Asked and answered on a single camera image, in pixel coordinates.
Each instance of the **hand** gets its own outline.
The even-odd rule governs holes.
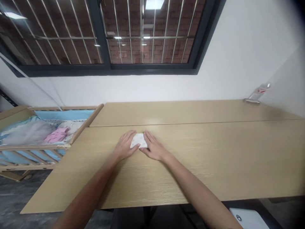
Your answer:
[[[148,157],[154,160],[163,161],[164,158],[171,153],[164,148],[159,140],[148,130],[144,132],[144,139],[147,143],[147,148],[140,148]]]
[[[113,150],[113,154],[117,155],[120,160],[131,156],[140,147],[140,144],[137,144],[132,149],[130,148],[131,141],[136,133],[135,130],[130,130],[119,139],[119,142]]]

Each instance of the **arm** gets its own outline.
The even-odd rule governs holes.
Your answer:
[[[173,173],[186,197],[210,228],[242,229],[223,203],[189,170],[187,170],[149,131],[144,133],[149,147],[140,150],[148,157],[162,161]]]
[[[87,225],[107,181],[115,166],[123,159],[131,156],[140,144],[130,149],[131,141],[137,132],[131,130],[121,136],[112,154],[108,156],[103,166],[85,185],[67,209],[53,225],[53,229],[83,229]]]

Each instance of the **light wood tabletop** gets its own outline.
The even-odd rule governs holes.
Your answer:
[[[90,127],[302,119],[242,100],[106,103]]]
[[[304,194],[305,120],[86,128],[21,213],[64,211],[130,129],[152,131],[222,201]],[[101,208],[187,203],[139,150],[111,177]]]

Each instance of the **white cable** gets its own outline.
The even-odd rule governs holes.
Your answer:
[[[60,107],[60,105],[56,102],[56,100],[52,97],[52,96],[50,96],[45,90],[43,90],[37,83],[35,83],[35,81],[34,80],[32,80],[30,77],[28,77],[23,71],[21,71],[16,65],[14,65],[9,59],[7,59],[1,52],[0,52],[0,56],[6,61],[6,62],[8,62],[10,65],[12,65],[12,67],[14,68],[14,69],[16,69],[18,72],[20,72],[25,78],[28,78],[36,87],[38,87],[43,93],[45,93],[51,100],[53,100],[54,101],[54,103],[56,104],[56,106],[61,110],[61,111],[63,111],[62,109],[61,109],[61,107]]]

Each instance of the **window frame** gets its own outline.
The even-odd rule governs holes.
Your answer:
[[[111,64],[104,32],[100,0],[88,0],[103,64],[90,65],[21,65],[5,44],[0,52],[29,77],[116,76],[116,75],[197,75],[226,0],[206,0],[187,64]],[[17,77],[24,77],[3,60]]]

